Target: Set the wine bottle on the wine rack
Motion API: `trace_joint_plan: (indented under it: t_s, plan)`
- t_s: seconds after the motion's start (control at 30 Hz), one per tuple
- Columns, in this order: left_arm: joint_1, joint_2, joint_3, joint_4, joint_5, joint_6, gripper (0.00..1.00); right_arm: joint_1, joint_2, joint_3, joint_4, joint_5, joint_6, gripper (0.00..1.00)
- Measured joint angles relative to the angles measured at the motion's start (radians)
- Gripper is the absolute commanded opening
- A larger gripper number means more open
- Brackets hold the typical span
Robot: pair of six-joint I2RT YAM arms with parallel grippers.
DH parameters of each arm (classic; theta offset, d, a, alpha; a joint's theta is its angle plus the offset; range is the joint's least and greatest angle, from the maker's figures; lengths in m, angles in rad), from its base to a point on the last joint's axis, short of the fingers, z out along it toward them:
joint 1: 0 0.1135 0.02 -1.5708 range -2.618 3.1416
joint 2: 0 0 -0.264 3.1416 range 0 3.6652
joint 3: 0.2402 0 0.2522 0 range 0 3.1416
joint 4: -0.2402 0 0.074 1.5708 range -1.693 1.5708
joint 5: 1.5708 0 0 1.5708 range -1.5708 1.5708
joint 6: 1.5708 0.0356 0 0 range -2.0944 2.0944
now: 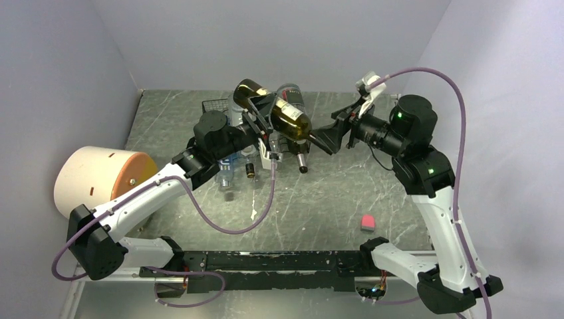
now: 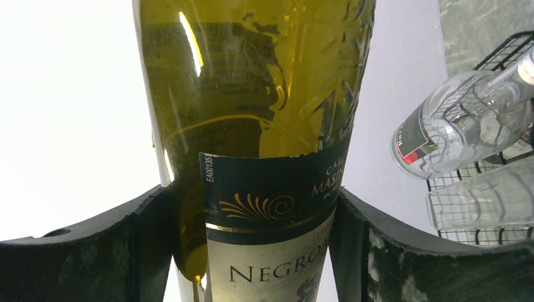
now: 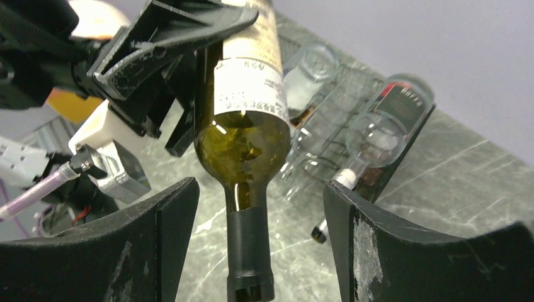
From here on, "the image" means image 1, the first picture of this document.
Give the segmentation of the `green wine bottle black neck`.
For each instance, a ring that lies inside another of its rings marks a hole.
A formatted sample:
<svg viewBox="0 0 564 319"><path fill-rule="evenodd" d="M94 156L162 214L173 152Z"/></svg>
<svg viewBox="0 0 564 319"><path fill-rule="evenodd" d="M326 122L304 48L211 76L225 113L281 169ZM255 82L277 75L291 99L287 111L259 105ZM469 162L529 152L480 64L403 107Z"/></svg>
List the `green wine bottle black neck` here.
<svg viewBox="0 0 564 319"><path fill-rule="evenodd" d="M246 110L266 112L265 119L281 135L297 144L313 142L313 125L310 117L297 106L282 99L251 79L243 79L233 91L233 101Z"/></svg>

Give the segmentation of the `clear bottle black cap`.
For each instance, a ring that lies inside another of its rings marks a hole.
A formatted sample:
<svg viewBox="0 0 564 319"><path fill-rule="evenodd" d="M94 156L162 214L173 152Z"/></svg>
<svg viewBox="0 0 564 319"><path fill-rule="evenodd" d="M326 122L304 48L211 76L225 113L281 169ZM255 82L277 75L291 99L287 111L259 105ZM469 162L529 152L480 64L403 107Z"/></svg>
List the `clear bottle black cap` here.
<svg viewBox="0 0 564 319"><path fill-rule="evenodd" d="M248 179L254 179L256 176L254 160L259 155L255 148L249 148L240 151L240 157L243 160L245 174Z"/></svg>

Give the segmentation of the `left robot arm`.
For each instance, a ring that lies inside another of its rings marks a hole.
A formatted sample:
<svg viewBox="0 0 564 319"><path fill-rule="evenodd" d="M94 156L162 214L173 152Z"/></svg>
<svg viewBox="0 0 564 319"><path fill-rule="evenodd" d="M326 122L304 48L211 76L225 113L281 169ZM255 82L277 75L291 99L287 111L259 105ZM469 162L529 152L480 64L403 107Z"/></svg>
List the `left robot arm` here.
<svg viewBox="0 0 564 319"><path fill-rule="evenodd" d="M184 267L184 253L170 238L128 239L127 233L175 198L188 195L202 219L221 233L233 230L213 223L202 211L193 190L219 173L221 160L253 144L266 146L273 131L270 121L277 95L249 99L243 124L230 126L227 116L212 110L201 115L186 149L163 169L133 190L89 209L74 208L69 217L67 243L51 266L59 280L89 277L101 280L120 267L140 267L176 276Z"/></svg>

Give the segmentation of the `tall blue square bottle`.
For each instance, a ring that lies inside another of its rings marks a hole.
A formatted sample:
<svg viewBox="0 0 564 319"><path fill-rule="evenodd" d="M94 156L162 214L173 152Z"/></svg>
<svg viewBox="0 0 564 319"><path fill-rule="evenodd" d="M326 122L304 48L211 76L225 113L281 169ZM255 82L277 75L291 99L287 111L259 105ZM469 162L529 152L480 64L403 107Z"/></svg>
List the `tall blue square bottle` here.
<svg viewBox="0 0 564 319"><path fill-rule="evenodd" d="M231 189L234 185L234 173L235 173L235 155L231 154L226 158L218 161L219 172L215 177L215 181L219 185L221 191L226 191Z"/></svg>

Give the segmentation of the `round clear bottle white cap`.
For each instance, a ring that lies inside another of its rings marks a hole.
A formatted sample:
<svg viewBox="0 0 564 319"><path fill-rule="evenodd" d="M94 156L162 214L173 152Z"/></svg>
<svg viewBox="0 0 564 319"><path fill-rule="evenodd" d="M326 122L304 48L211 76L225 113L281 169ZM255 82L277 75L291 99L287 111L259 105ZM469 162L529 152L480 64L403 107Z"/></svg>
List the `round clear bottle white cap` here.
<svg viewBox="0 0 564 319"><path fill-rule="evenodd" d="M235 102L233 93L231 93L227 97L227 115L230 126L236 127L243 124L243 111L244 109Z"/></svg>

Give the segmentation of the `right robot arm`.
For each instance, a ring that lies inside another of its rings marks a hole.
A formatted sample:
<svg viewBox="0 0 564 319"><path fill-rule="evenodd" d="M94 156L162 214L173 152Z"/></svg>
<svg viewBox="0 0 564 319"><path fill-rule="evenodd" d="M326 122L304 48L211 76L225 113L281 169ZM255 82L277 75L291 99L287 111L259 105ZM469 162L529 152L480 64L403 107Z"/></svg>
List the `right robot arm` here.
<svg viewBox="0 0 564 319"><path fill-rule="evenodd" d="M435 314L461 313L501 292L502 281L482 266L454 201L456 176L449 159L431 143L438 120L422 96L399 99L387 120L360 113L356 102L332 114L333 123L311 132L311 141L337 153L344 136L348 147L363 142L391 157L392 171L417 206L437 260L426 262L379 237L364 243L359 267L374 275L384 271L413 286Z"/></svg>

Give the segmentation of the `clear round labelled bottle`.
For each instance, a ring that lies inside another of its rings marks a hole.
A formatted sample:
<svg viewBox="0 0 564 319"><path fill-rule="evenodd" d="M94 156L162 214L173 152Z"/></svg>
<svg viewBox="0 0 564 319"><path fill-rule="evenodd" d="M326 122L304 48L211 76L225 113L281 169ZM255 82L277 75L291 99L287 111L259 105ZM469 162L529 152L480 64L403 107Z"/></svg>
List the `clear round labelled bottle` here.
<svg viewBox="0 0 564 319"><path fill-rule="evenodd" d="M276 91L278 97L284 102L281 107L274 108L273 123L278 126L283 122L293 124L311 124L311 120L305 111L305 103L301 89L297 84L287 83L280 86Z"/></svg>

